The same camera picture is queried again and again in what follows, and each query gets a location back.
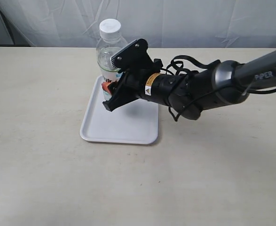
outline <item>warning sticker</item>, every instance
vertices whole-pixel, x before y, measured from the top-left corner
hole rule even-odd
[[[152,83],[159,75],[160,75],[160,73],[154,73],[147,79],[147,82],[145,84],[145,94],[146,95],[151,96]]]

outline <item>white curtain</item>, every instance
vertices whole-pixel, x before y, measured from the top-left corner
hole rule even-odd
[[[94,47],[106,18],[151,47],[276,47],[276,0],[0,0],[32,46]]]

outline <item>plastic water bottle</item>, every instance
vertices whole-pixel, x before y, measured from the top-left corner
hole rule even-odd
[[[121,35],[121,24],[115,19],[103,20],[99,25],[101,39],[97,43],[97,62],[105,82],[118,81],[121,74],[111,65],[110,57],[125,47],[128,43]],[[105,90],[104,98],[109,100],[111,95]]]

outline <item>white tray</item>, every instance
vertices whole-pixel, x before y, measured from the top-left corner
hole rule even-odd
[[[153,143],[158,137],[158,104],[139,99],[109,112],[102,104],[102,80],[96,79],[80,136],[91,142]]]

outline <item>table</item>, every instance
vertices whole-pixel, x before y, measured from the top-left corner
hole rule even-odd
[[[149,54],[209,63],[271,51]],[[91,48],[0,48],[0,226],[276,225],[276,94],[198,121],[160,107],[155,144],[95,144],[79,129],[99,74]]]

